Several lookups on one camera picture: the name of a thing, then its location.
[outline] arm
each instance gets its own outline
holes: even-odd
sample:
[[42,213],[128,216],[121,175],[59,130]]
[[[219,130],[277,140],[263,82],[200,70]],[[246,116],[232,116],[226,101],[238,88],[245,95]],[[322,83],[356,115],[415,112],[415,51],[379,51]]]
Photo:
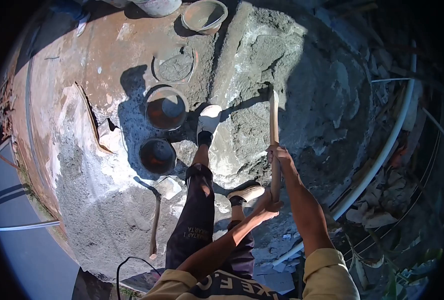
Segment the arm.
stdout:
[[263,221],[279,215],[282,205],[281,201],[273,203],[270,192],[266,190],[260,203],[247,218],[218,240],[190,255],[177,270],[190,273],[197,281],[202,280],[224,263],[232,250],[251,230]]
[[305,256],[317,249],[334,248],[325,223],[322,207],[300,180],[294,161],[287,149],[270,146],[267,149],[269,163],[274,156],[279,159],[285,186],[289,194],[292,216],[303,239]]

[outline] black cable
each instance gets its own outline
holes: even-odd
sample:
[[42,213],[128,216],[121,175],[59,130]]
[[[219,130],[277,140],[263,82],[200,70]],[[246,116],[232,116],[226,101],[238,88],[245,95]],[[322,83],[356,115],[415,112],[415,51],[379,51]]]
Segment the black cable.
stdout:
[[139,259],[141,261],[144,261],[147,265],[149,265],[155,272],[157,272],[157,274],[159,274],[159,276],[162,276],[159,271],[157,271],[156,268],[154,268],[148,261],[146,261],[143,258],[139,258],[139,257],[135,257],[135,256],[129,256],[127,257],[126,260],[124,260],[118,267],[117,267],[117,298],[120,300],[120,291],[119,291],[119,270],[120,267],[122,267],[123,264],[125,264],[130,258],[135,258],[135,259]]

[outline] hand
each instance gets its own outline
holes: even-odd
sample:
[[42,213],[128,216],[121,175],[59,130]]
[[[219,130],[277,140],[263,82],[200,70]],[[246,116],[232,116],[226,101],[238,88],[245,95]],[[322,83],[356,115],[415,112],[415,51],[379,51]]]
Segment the hand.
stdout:
[[250,214],[261,224],[279,215],[279,210],[284,206],[284,202],[272,202],[272,194],[270,189],[265,189],[265,193],[257,202],[254,211]]
[[289,151],[287,151],[285,147],[270,145],[266,151],[269,164],[272,164],[274,156],[279,160],[281,164],[290,164],[293,162],[292,156],[290,156]]

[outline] pvc pipe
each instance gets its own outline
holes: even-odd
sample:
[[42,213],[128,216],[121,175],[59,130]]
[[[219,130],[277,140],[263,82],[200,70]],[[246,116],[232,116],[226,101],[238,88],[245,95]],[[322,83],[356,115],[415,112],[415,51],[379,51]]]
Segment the pvc pipe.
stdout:
[[55,225],[60,225],[60,221],[45,221],[45,222],[20,225],[20,226],[0,227],[0,231],[23,231],[26,229],[43,228]]
[[387,78],[387,79],[374,79],[371,82],[383,82],[383,81],[393,81],[393,80],[410,80],[412,78],[409,77],[400,77],[400,78]]
[[[416,42],[414,40],[412,40],[412,47],[414,48],[416,47]],[[416,69],[417,69],[417,55],[412,54],[410,70],[412,72],[415,72]],[[407,84],[407,89],[405,91],[405,97],[402,102],[402,107],[400,108],[399,116],[395,121],[394,128],[392,129],[392,132],[390,133],[387,142],[384,145],[384,148],[380,152],[374,164],[372,165],[370,170],[366,173],[360,184],[333,207],[331,213],[335,220],[339,219],[347,211],[347,209],[349,209],[349,207],[357,200],[357,198],[362,194],[362,192],[367,188],[367,186],[372,181],[374,176],[377,174],[382,164],[384,163],[385,159],[389,155],[395,141],[397,140],[397,137],[399,136],[399,132],[402,129],[402,124],[404,123],[405,115],[409,110],[410,100],[412,99],[412,92],[414,91],[414,82],[415,80],[413,78],[409,79],[409,82]],[[276,266],[303,249],[304,249],[304,242],[300,242],[299,244],[295,245],[292,249],[290,249],[287,253],[280,256],[279,259],[273,261],[272,264]]]

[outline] white pipe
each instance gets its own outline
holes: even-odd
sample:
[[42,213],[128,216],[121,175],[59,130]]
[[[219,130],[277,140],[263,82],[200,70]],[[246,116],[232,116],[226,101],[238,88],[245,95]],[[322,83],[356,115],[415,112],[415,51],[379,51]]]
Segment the white pipe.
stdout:
[[383,81],[393,81],[393,80],[410,80],[412,78],[409,77],[401,77],[401,78],[387,78],[387,79],[374,79],[371,82],[383,82]]
[[[416,47],[416,42],[414,40],[412,40],[412,47],[414,48]],[[412,72],[415,72],[416,69],[417,69],[417,55],[412,54],[410,70]],[[374,176],[377,174],[382,164],[384,163],[385,159],[389,155],[395,141],[397,140],[397,137],[399,136],[399,132],[402,129],[402,124],[404,123],[405,115],[409,110],[410,100],[412,99],[412,92],[414,91],[414,82],[415,80],[413,78],[409,79],[409,82],[407,84],[407,89],[405,91],[405,97],[402,102],[402,107],[400,108],[399,116],[395,121],[394,128],[392,129],[392,132],[390,133],[390,136],[388,137],[384,145],[384,148],[380,152],[374,164],[372,165],[370,170],[365,174],[365,177],[360,182],[360,184],[333,207],[331,213],[335,220],[339,219],[347,211],[347,209],[349,209],[349,207],[357,200],[357,198],[362,194],[362,192],[367,188],[367,186],[372,181]],[[300,242],[299,244],[295,245],[292,249],[290,249],[287,253],[280,256],[278,260],[273,261],[272,264],[276,266],[303,249],[304,249],[304,242]]]

